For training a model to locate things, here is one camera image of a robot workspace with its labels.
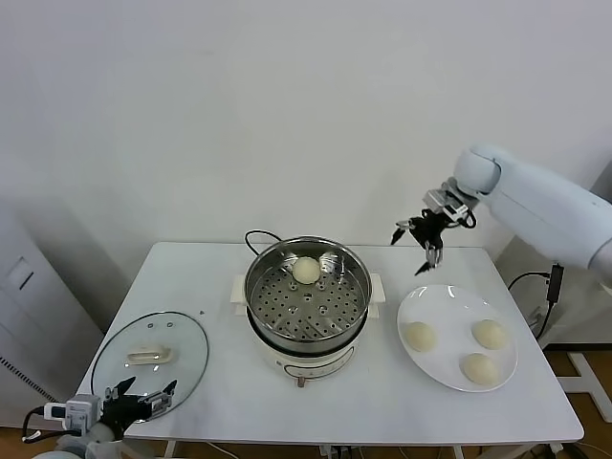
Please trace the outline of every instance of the white table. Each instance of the white table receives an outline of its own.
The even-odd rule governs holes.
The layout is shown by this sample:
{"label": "white table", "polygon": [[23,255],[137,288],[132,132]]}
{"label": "white table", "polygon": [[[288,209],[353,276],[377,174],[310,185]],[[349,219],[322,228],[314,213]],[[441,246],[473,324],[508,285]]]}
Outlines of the white table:
{"label": "white table", "polygon": [[[417,277],[418,247],[353,247],[386,293],[355,357],[337,374],[297,388],[272,371],[230,304],[234,277],[253,260],[240,244],[156,244],[104,343],[132,320],[178,311],[200,321],[210,344],[199,386],[163,417],[128,436],[211,442],[334,445],[524,445],[486,452],[512,457],[527,445],[573,442],[582,426],[493,263],[482,249],[445,248],[442,266]],[[397,336],[396,315],[415,287],[448,283],[471,290],[506,318],[518,348],[511,380],[490,393],[462,393],[427,376]],[[80,386],[89,392],[91,366]]]}

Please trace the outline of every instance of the metal rim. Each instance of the metal rim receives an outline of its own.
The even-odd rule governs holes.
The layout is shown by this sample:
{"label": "metal rim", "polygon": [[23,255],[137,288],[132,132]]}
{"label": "metal rim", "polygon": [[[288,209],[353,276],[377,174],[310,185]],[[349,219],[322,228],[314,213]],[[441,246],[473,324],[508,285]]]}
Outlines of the metal rim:
{"label": "metal rim", "polygon": [[[200,381],[202,380],[202,378],[204,377],[204,374],[207,371],[208,361],[210,360],[210,341],[208,340],[208,335],[207,335],[206,330],[204,329],[204,327],[202,326],[202,324],[200,322],[198,322],[195,318],[193,318],[189,314],[179,313],[177,311],[161,311],[161,312],[158,312],[158,313],[145,314],[144,316],[140,316],[138,318],[135,318],[134,320],[129,322],[127,325],[123,326],[115,335],[113,335],[106,342],[106,344],[104,344],[104,347],[98,352],[98,355],[96,356],[96,361],[94,362],[94,366],[92,367],[92,373],[91,373],[91,375],[89,377],[89,391],[91,392],[92,395],[94,395],[94,374],[96,373],[96,367],[98,366],[99,358],[102,355],[102,353],[106,350],[106,348],[109,346],[109,344],[111,342],[113,342],[113,339],[115,339],[127,327],[133,325],[134,323],[138,322],[139,320],[142,320],[144,318],[151,317],[151,316],[158,316],[160,314],[176,314],[178,316],[184,316],[184,317],[190,318],[191,320],[193,320],[198,325],[198,327],[200,327],[200,330],[202,330],[202,333],[204,334],[204,338],[207,341],[207,349],[208,349],[207,361],[204,363],[204,368],[202,369],[202,374],[200,375],[200,378],[198,378],[198,381],[193,385],[193,388],[191,389],[191,391],[180,402],[178,402],[177,404],[174,404],[174,403],[172,404],[172,409],[174,409],[174,408],[180,406],[181,404],[183,404],[183,402],[185,400],[187,400],[191,396],[191,394],[193,393],[195,388],[198,385],[200,385]],[[165,413],[167,413],[167,412],[168,411],[164,411],[163,413],[160,413],[157,416],[153,416],[153,417],[151,417],[148,420],[143,421],[143,422],[148,422],[148,421],[151,421],[153,419],[159,418],[160,416],[164,416]]]}
{"label": "metal rim", "polygon": [[[314,243],[323,243],[323,244],[329,244],[332,247],[336,247],[341,251],[346,252],[354,261],[355,263],[358,265],[358,267],[364,272],[366,273],[366,277],[365,277],[365,281],[367,283],[367,289],[368,289],[368,293],[371,295],[371,291],[372,291],[372,285],[371,285],[371,279],[369,276],[369,271],[367,270],[367,268],[365,267],[364,263],[361,261],[361,259],[357,256],[356,253],[354,253],[352,250],[350,250],[349,248],[347,248],[346,246],[333,241],[331,239],[325,239],[323,237],[319,237],[319,236],[298,236],[298,237],[293,237],[293,238],[289,238],[289,239],[284,239],[282,241],[276,242],[272,245],[270,245],[268,248],[266,248],[265,250],[263,250],[261,253],[259,253],[259,255],[257,257],[255,257],[255,259],[251,262],[251,265],[249,266],[249,269],[247,270],[246,273],[246,279],[249,279],[251,277],[252,272],[254,271],[254,269],[256,267],[258,267],[258,263],[265,258],[268,254],[270,254],[273,251],[281,251],[282,250],[279,247],[282,247],[284,245],[291,245],[293,243],[299,243],[299,242],[314,242]],[[326,340],[329,339],[339,339],[342,334],[346,334],[348,332],[354,332],[357,329],[357,332],[355,333],[355,335],[357,335],[360,331],[361,331],[361,327],[362,324],[360,322],[364,322],[365,318],[367,316],[367,308],[368,305],[365,304],[363,306],[363,310],[361,311],[361,313],[358,316],[354,317],[354,320],[352,319],[352,321],[354,321],[354,325],[347,327],[346,330],[343,330],[340,333],[336,333],[336,334],[330,334],[328,336],[321,336],[321,337],[317,337],[316,340],[312,340],[312,339],[300,339],[300,338],[292,338],[292,337],[288,337],[286,334],[281,333],[279,330],[276,330],[272,327],[270,327],[266,322],[264,322],[261,318],[259,318],[257,316],[257,313],[255,312],[255,310],[253,309],[253,304],[250,298],[250,294],[249,292],[247,292],[248,286],[247,283],[245,283],[244,286],[244,295],[245,298],[247,300],[247,307],[248,307],[248,312],[251,313],[250,316],[250,321],[251,321],[251,326],[252,328],[259,328],[259,327],[264,327],[266,329],[266,332],[275,335],[276,337],[279,337],[280,339],[286,339],[288,341],[292,341],[292,342],[297,342],[297,343],[304,343],[304,344],[308,344],[308,343],[312,343],[312,342],[325,342]],[[369,295],[365,296],[366,299],[366,303],[369,302]]]}
{"label": "metal rim", "polygon": [[247,310],[247,318],[249,319],[249,323],[251,324],[251,328],[253,329],[253,331],[255,332],[257,337],[259,339],[261,339],[266,345],[272,347],[272,349],[274,351],[280,352],[281,354],[285,354],[285,355],[291,356],[291,357],[298,357],[300,359],[309,359],[309,358],[316,358],[316,357],[325,357],[325,356],[329,356],[330,354],[334,354],[335,352],[341,351],[343,348],[345,348],[350,343],[352,343],[355,339],[357,339],[357,337],[360,335],[361,331],[363,330],[363,327],[365,326],[365,322],[367,320],[367,310],[368,310],[368,308],[365,308],[365,315],[363,317],[363,320],[361,321],[360,325],[358,326],[356,333],[354,333],[353,336],[351,336],[350,339],[348,339],[347,341],[339,344],[336,347],[333,347],[333,348],[325,350],[325,351],[315,352],[315,353],[305,353],[305,352],[292,351],[291,349],[286,349],[284,347],[278,346],[277,344],[275,344],[272,341],[270,341],[269,339],[267,339],[261,333],[261,330],[259,330],[259,327],[257,327],[255,325],[255,323],[254,323],[254,318],[253,318],[250,310]]}

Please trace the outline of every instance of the glass lid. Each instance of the glass lid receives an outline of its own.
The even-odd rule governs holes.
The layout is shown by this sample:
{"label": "glass lid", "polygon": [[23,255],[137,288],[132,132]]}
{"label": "glass lid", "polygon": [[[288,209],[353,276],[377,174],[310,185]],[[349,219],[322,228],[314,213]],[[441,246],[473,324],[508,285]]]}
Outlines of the glass lid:
{"label": "glass lid", "polygon": [[146,396],[177,380],[167,413],[191,395],[207,361],[207,335],[196,320],[181,313],[154,313],[110,338],[94,364],[91,390],[104,399],[107,387],[135,376],[127,394]]}

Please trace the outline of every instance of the stainless steel steamer basket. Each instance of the stainless steel steamer basket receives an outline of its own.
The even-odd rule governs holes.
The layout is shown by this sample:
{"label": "stainless steel steamer basket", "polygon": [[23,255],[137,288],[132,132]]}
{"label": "stainless steel steamer basket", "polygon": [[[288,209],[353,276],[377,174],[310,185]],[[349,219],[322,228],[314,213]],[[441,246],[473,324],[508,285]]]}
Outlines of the stainless steel steamer basket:
{"label": "stainless steel steamer basket", "polygon": [[[294,280],[293,264],[301,256],[319,261],[318,282]],[[348,345],[365,324],[371,295],[363,262],[341,244],[315,236],[268,247],[245,279],[253,330],[273,349],[295,357],[321,357]]]}

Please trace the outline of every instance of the white cabinet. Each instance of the white cabinet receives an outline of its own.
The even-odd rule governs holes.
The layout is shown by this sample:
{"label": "white cabinet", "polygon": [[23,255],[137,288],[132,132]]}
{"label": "white cabinet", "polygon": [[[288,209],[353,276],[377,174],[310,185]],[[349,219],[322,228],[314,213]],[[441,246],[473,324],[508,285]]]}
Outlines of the white cabinet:
{"label": "white cabinet", "polygon": [[30,409],[73,396],[101,340],[99,328],[0,205],[0,426],[18,426]]}

